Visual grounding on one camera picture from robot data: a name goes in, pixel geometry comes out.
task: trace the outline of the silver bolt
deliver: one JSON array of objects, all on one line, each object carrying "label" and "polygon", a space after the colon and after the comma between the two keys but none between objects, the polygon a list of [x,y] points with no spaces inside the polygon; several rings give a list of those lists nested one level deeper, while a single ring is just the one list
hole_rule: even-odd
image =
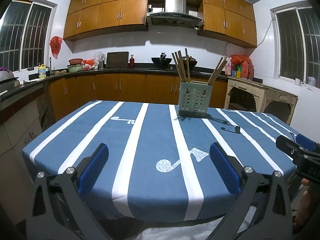
[{"label": "silver bolt", "polygon": [[246,167],[244,167],[244,171],[245,171],[246,173],[252,173],[252,172],[253,172],[253,169],[252,169],[251,167],[249,167],[249,166],[246,166]]},{"label": "silver bolt", "polygon": [[275,176],[279,178],[279,177],[282,176],[282,174],[281,174],[281,172],[279,172],[279,171],[275,171]]},{"label": "silver bolt", "polygon": [[74,167],[69,167],[69,168],[66,169],[66,173],[67,174],[72,174],[74,172],[75,172],[75,168]]},{"label": "silver bolt", "polygon": [[43,178],[43,176],[44,176],[44,172],[42,172],[42,171],[37,174],[38,178]]}]

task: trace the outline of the red plastic bag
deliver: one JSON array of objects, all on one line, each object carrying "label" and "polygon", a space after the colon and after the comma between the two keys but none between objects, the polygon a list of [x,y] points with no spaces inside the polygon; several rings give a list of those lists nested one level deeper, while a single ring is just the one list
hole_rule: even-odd
[{"label": "red plastic bag", "polygon": [[94,59],[90,59],[90,60],[83,60],[82,61],[83,62],[83,64],[85,65],[85,64],[89,64],[90,66],[93,66],[94,65]]},{"label": "red plastic bag", "polygon": [[51,40],[50,40],[50,47],[51,47],[51,52],[52,52],[52,56],[55,59],[58,59],[58,55],[59,52],[61,50],[61,43],[62,43],[63,39],[58,37],[58,36],[54,36]]},{"label": "red plastic bag", "polygon": [[231,55],[231,63],[242,64],[242,62],[247,61],[249,64],[252,60],[247,55]]}]

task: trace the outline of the blue tablecloth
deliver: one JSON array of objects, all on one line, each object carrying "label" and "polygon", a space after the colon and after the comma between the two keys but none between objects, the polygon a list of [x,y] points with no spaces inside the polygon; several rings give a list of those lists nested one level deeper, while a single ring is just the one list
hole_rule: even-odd
[{"label": "blue tablecloth", "polygon": [[280,134],[298,132],[264,113],[209,108],[201,119],[177,116],[174,105],[94,101],[40,134],[23,155],[30,171],[57,174],[105,143],[109,159],[85,197],[98,219],[179,222],[221,216],[234,201],[208,156],[214,142],[243,166],[288,178],[295,165],[276,148]]}]

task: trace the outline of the window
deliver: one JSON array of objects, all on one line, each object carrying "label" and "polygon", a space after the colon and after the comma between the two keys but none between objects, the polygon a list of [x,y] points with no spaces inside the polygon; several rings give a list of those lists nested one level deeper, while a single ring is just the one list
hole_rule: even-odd
[{"label": "window", "polygon": [[320,88],[320,21],[311,7],[289,8],[275,13],[279,44],[279,78]]},{"label": "window", "polygon": [[0,20],[0,66],[20,71],[44,62],[51,11],[31,1],[10,3]]}]

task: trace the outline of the range hood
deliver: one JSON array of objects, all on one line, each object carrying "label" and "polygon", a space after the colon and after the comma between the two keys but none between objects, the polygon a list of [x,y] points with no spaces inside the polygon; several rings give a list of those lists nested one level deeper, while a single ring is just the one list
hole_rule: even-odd
[{"label": "range hood", "polygon": [[187,14],[186,7],[186,0],[165,0],[164,12],[147,13],[147,23],[198,29],[203,25],[203,20]]}]

